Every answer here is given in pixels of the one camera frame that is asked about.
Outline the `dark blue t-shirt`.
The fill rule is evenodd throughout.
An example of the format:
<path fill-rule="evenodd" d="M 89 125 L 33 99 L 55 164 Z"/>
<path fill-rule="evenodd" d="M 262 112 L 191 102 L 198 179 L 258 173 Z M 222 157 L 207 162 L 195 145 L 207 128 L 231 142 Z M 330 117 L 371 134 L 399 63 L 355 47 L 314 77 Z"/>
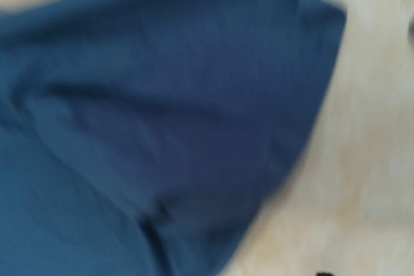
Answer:
<path fill-rule="evenodd" d="M 305 148 L 345 19 L 324 0 L 3 14 L 1 274 L 219 274 Z"/>

